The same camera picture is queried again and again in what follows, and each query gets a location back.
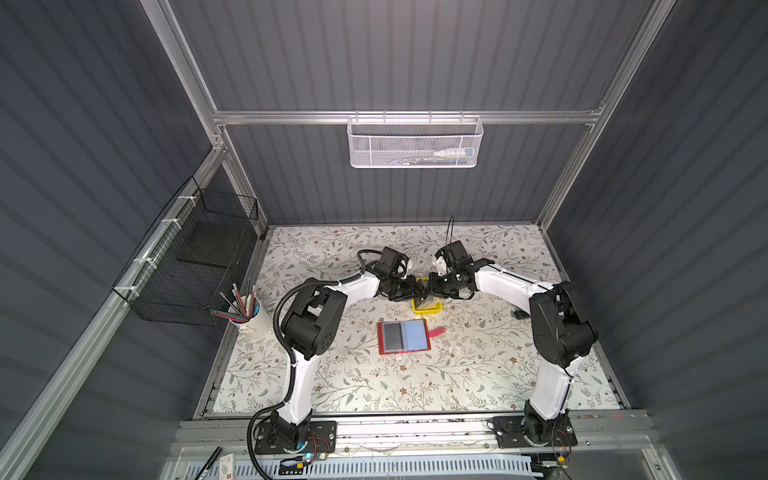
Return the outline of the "yellow plastic card tray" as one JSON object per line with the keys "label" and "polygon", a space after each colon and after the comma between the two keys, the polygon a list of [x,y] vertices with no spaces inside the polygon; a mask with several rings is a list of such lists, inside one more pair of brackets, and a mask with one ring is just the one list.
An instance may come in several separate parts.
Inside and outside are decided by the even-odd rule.
{"label": "yellow plastic card tray", "polygon": [[431,315],[442,310],[442,300],[431,291],[428,277],[421,277],[415,280],[414,296],[411,299],[411,305],[413,312],[417,315]]}

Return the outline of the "black VIP credit card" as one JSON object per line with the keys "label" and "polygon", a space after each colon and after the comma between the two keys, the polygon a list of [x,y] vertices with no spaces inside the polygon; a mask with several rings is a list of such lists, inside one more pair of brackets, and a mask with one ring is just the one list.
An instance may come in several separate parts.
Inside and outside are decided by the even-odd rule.
{"label": "black VIP credit card", "polygon": [[406,350],[405,330],[403,322],[387,322],[382,324],[382,349],[385,353],[398,353]]}

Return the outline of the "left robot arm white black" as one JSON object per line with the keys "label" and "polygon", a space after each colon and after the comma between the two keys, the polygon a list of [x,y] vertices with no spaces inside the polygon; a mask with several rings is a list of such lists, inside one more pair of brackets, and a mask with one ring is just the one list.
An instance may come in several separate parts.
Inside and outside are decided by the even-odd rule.
{"label": "left robot arm white black", "polygon": [[309,278],[289,290],[278,302],[273,331],[288,358],[283,400],[274,415],[298,427],[312,414],[311,390],[319,357],[332,345],[345,309],[382,296],[393,302],[417,296],[411,261],[389,247],[357,252],[358,272],[340,280]]}

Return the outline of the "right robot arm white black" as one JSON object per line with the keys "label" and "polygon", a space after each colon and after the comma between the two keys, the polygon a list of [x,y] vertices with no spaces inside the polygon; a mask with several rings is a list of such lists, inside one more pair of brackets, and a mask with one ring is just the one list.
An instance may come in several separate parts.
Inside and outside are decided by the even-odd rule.
{"label": "right robot arm white black", "polygon": [[567,396],[581,364],[598,340],[596,330],[578,313],[578,292],[569,282],[529,279],[486,258],[475,260],[460,241],[434,255],[426,293],[436,298],[470,300],[478,292],[520,308],[530,319],[534,347],[541,359],[526,415],[549,422],[566,413]]}

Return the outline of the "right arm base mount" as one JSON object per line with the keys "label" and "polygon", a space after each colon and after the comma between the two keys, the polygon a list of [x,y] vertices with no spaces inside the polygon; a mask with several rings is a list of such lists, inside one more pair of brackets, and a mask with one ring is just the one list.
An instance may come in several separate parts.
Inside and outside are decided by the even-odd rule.
{"label": "right arm base mount", "polygon": [[564,447],[578,445],[567,415],[540,420],[536,415],[495,416],[486,422],[500,448]]}

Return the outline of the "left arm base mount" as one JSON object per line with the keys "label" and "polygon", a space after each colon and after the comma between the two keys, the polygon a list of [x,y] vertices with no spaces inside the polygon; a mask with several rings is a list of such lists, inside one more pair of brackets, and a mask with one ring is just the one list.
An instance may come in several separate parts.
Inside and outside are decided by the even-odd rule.
{"label": "left arm base mount", "polygon": [[253,450],[258,455],[330,454],[336,449],[337,430],[335,421],[305,421],[296,426],[281,419],[266,420],[254,432]]}

